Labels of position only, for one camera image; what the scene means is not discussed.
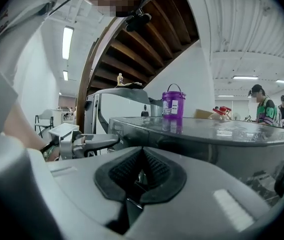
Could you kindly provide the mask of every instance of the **ceiling light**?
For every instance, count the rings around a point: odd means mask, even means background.
[[[63,71],[63,76],[64,76],[64,80],[68,81],[68,75],[67,75],[67,71],[66,70]]]
[[[277,83],[284,84],[284,80],[277,80]]]
[[[70,55],[70,47],[72,41],[74,28],[66,26],[63,32],[63,46],[62,46],[62,57],[63,59],[68,60]]]
[[[258,76],[234,76],[233,79],[240,79],[240,80],[257,80]]]

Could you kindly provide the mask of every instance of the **black rubber cover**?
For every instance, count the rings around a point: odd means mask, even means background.
[[[168,202],[181,191],[187,178],[179,164],[153,150],[137,147],[100,166],[94,182],[105,198],[124,202],[126,192],[133,187],[141,170],[149,187],[141,196],[141,205]]]

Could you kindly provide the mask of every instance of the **cable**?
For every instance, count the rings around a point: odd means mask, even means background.
[[[63,2],[59,7],[57,7],[56,9],[54,9],[53,11],[50,12],[50,14],[48,15],[49,17],[55,13],[58,9],[60,9],[63,5],[67,4],[68,2],[70,2],[71,0],[66,0],[65,2]]]

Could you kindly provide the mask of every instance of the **purple bucket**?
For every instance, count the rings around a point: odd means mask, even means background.
[[[169,91],[172,85],[176,85],[180,91]],[[184,100],[185,93],[183,93],[180,87],[172,83],[166,92],[163,92],[163,117],[172,119],[172,118],[182,118],[184,112]]]

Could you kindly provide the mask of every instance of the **white ceiling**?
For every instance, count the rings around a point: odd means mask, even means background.
[[[215,94],[245,99],[254,84],[261,84],[268,94],[283,90],[284,85],[275,81],[284,80],[284,12],[275,0],[203,1],[198,4],[207,10],[210,27],[199,27],[199,35],[210,36],[207,47]],[[199,26],[205,19],[197,18],[196,10],[193,8]],[[58,71],[63,95],[77,95],[87,54],[110,21],[83,0],[72,0],[44,23],[45,48]],[[65,26],[75,28],[68,61],[62,59]],[[63,80],[63,70],[68,70],[69,81]],[[232,80],[233,76],[253,75],[259,80]]]
[[[56,7],[64,1],[58,0]],[[84,0],[71,0],[44,22],[41,31],[45,50],[51,67],[57,71],[62,95],[77,96],[89,50],[111,20]],[[74,28],[69,60],[62,58],[65,26]],[[68,81],[64,81],[63,70],[68,71]]]
[[[284,89],[284,11],[275,0],[205,0],[215,95],[246,98],[254,84]],[[258,76],[259,80],[233,80]]]

